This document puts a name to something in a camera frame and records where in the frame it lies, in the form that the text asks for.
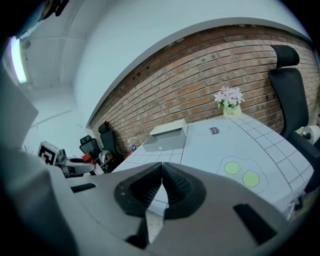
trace white wall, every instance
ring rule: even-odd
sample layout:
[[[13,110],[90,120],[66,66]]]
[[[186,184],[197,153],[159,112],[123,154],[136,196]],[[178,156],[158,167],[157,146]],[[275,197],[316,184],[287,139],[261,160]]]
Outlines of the white wall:
[[[41,141],[48,141],[59,149],[65,149],[67,157],[81,157],[80,139],[93,136],[83,124],[75,103],[71,86],[44,89],[27,95],[39,111],[23,145],[27,151],[38,153]]]
[[[156,51],[195,32],[236,24],[266,25],[309,38],[278,0],[116,1],[92,33],[74,80],[84,121],[88,123],[117,84]]]

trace ceiling light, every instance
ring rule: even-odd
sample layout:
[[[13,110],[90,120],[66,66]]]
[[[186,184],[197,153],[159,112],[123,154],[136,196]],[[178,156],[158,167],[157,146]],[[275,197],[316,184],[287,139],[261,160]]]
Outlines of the ceiling light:
[[[20,82],[20,84],[25,83],[27,81],[26,74],[24,71],[24,67],[21,61],[20,55],[20,39],[15,39],[14,37],[11,39],[11,58],[14,67],[15,74]]]

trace yellow pot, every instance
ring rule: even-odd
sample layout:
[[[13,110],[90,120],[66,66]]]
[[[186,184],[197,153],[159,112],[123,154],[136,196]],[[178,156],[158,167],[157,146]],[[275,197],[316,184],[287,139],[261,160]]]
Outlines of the yellow pot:
[[[236,105],[234,108],[231,107],[224,107],[223,108],[223,115],[225,118],[238,118],[241,116],[241,107],[240,105]]]

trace desk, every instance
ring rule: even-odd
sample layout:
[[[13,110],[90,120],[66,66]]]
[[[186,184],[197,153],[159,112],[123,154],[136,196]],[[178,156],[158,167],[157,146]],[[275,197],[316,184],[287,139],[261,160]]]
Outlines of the desk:
[[[181,149],[146,152],[141,145],[114,172],[152,162],[172,162],[229,177],[286,216],[314,172],[282,136],[245,114],[189,124]],[[161,186],[149,209],[163,215],[167,206],[167,193]]]

